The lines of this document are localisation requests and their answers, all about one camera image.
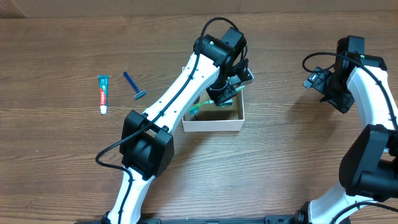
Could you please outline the green white toothbrush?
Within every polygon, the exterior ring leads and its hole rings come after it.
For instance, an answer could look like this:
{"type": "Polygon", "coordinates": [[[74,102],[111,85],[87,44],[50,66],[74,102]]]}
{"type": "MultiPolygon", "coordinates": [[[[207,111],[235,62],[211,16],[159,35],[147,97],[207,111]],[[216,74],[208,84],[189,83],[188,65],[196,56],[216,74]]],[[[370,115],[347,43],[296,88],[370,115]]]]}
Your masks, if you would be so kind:
{"type": "Polygon", "coordinates": [[[235,111],[239,110],[240,101],[241,101],[241,93],[245,86],[237,87],[237,95],[232,97],[233,105],[228,107],[220,107],[216,105],[213,100],[207,99],[206,101],[202,101],[199,103],[195,103],[188,111],[190,116],[196,116],[199,114],[204,114],[205,112],[226,112],[226,111],[235,111]]]}

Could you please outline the blue disposable razor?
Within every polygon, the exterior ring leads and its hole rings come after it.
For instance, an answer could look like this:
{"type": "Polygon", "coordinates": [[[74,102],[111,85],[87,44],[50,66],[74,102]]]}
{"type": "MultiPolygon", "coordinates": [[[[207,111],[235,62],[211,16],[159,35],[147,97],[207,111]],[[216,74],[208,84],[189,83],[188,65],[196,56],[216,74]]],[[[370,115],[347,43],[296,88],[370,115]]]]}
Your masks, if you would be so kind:
{"type": "Polygon", "coordinates": [[[134,95],[135,100],[138,100],[146,95],[147,92],[145,90],[140,90],[127,72],[123,72],[123,75],[128,83],[131,85],[132,89],[136,92],[136,94],[134,95]]]}

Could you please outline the Colgate toothpaste tube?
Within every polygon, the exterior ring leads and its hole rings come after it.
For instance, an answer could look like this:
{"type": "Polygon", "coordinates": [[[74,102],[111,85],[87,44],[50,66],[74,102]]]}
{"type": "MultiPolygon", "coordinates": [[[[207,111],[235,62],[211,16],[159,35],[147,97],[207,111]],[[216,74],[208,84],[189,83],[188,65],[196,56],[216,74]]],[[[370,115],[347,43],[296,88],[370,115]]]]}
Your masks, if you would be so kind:
{"type": "Polygon", "coordinates": [[[107,75],[98,75],[101,114],[106,114],[108,111],[108,82],[109,77],[107,75]]]}

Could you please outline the green white soap bar box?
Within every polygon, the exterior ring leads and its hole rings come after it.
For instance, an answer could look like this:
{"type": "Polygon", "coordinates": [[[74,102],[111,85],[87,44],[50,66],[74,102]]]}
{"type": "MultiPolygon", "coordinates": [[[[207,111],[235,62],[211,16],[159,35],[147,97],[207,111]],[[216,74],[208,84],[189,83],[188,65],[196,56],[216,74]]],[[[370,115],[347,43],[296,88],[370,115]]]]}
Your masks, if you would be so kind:
{"type": "Polygon", "coordinates": [[[229,99],[228,101],[219,104],[220,107],[228,107],[232,105],[233,105],[233,99],[229,99]]]}

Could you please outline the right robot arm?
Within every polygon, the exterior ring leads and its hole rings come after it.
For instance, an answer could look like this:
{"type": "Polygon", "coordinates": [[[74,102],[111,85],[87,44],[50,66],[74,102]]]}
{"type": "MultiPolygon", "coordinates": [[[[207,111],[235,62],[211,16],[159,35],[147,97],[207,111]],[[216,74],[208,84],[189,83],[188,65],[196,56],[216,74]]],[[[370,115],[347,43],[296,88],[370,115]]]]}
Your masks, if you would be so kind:
{"type": "Polygon", "coordinates": [[[367,55],[365,39],[354,35],[340,39],[333,56],[332,66],[311,70],[303,85],[341,113],[355,105],[362,131],[341,160],[338,183],[305,202],[289,223],[350,223],[366,206],[397,211],[384,204],[397,198],[397,105],[385,61],[367,55]]]}

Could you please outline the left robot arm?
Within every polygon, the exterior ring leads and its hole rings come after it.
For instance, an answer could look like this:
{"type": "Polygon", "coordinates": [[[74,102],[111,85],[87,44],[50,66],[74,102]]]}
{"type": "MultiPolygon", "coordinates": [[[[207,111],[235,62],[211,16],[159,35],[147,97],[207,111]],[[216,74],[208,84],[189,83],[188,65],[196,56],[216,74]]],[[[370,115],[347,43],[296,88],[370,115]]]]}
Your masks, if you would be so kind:
{"type": "Polygon", "coordinates": [[[174,132],[183,116],[202,93],[215,106],[234,98],[254,79],[243,51],[247,41],[230,27],[222,38],[197,38],[193,53],[178,78],[150,107],[125,118],[121,141],[123,180],[114,207],[101,223],[138,223],[151,182],[160,176],[174,156],[174,132]]]}

